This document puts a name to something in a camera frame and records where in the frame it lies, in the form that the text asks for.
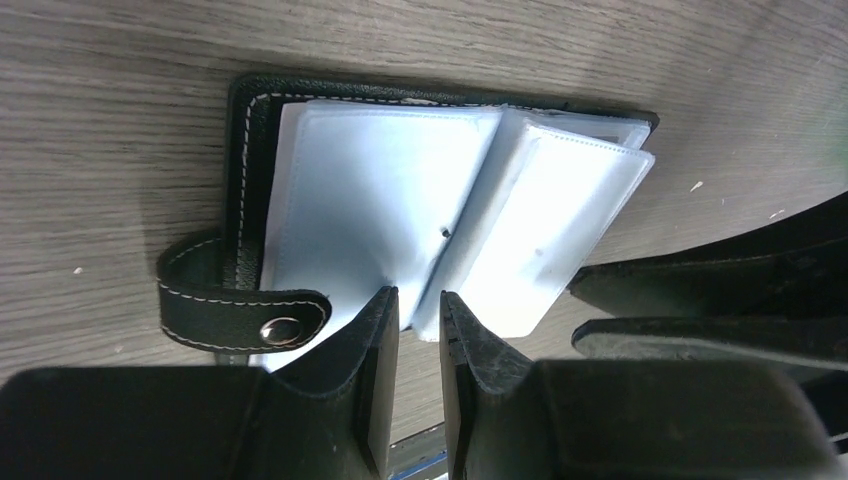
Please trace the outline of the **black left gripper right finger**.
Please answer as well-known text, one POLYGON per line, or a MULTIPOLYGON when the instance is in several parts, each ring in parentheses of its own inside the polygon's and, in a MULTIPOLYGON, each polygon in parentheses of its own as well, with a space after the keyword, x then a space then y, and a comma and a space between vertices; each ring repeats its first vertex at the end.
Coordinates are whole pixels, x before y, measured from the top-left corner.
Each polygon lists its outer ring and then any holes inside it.
POLYGON ((838 479, 822 422, 786 375, 684 360, 533 361, 441 296, 453 479, 838 479))

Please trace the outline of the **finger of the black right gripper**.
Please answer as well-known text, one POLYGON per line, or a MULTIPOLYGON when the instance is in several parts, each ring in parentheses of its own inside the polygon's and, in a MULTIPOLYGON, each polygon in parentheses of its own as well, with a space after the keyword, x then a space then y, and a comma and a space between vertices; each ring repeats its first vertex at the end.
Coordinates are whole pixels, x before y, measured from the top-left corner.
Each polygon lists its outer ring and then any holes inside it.
POLYGON ((616 317, 844 315, 847 196, 699 247, 583 267, 568 290, 616 317))
POLYGON ((845 318, 612 318, 590 320, 571 339, 592 359, 750 361, 801 383, 847 375, 845 318))

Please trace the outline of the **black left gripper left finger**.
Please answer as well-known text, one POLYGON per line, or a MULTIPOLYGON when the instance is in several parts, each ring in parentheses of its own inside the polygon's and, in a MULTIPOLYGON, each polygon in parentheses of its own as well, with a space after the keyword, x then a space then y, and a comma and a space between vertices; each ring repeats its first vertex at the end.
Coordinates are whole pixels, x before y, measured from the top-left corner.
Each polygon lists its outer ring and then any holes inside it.
POLYGON ((275 372, 40 368, 1 390, 5 479, 383 479, 398 292, 275 372))

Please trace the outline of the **black card holder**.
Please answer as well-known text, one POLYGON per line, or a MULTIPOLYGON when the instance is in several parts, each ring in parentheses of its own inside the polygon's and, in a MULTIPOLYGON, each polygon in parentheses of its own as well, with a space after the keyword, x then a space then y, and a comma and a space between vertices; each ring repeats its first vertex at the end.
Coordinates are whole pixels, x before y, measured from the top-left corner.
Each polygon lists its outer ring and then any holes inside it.
POLYGON ((161 330, 274 371, 389 286, 423 341, 445 290, 527 336, 652 168, 658 124, 601 102, 242 76, 224 219, 160 256, 161 330))

